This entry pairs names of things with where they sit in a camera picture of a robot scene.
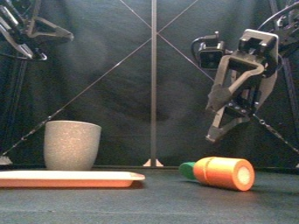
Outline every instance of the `dark table surface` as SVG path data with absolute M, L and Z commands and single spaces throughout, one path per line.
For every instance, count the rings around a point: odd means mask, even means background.
M 247 192 L 201 185 L 176 169 L 124 169 L 128 188 L 0 189 L 0 223 L 299 223 L 299 175 L 256 172 Z

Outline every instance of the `diagonal cable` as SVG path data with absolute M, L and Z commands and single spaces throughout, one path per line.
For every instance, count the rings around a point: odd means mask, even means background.
M 134 10 L 125 4 L 122 0 L 118 0 L 121 4 L 130 10 L 130 12 L 136 15 L 136 17 L 144 22 L 144 24 L 152 29 L 152 26 L 143 20 L 143 18 L 137 15 Z M 169 23 L 159 30 L 156 35 L 164 40 L 164 42 L 175 49 L 175 51 L 195 65 L 195 67 L 203 72 L 203 74 L 213 81 L 208 73 L 203 71 L 203 69 L 199 68 L 199 66 L 193 63 L 193 61 L 185 56 L 185 54 L 175 47 L 175 45 L 163 37 L 160 32 L 173 23 L 173 21 L 185 13 L 185 11 L 199 2 L 199 0 L 195 0 L 189 6 L 181 11 L 181 13 L 169 21 Z

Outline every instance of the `metal rod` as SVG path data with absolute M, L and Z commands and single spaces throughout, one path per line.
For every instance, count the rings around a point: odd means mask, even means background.
M 151 166 L 156 167 L 156 0 L 152 0 Z

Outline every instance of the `black cable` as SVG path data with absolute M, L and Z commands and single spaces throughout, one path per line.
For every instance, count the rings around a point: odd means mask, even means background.
M 269 17 L 265 22 L 257 27 L 257 30 L 260 29 L 275 19 L 280 18 L 287 12 L 289 12 L 292 9 L 299 8 L 299 2 L 293 3 L 291 6 L 280 10 L 272 17 Z

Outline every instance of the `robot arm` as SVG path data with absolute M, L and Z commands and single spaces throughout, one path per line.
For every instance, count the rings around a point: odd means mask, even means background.
M 45 60 L 40 43 L 72 41 L 72 33 L 37 17 L 41 0 L 0 0 L 0 32 L 28 60 Z
M 245 30 L 237 50 L 220 58 L 207 110 L 216 113 L 207 139 L 217 142 L 264 103 L 276 82 L 277 36 Z

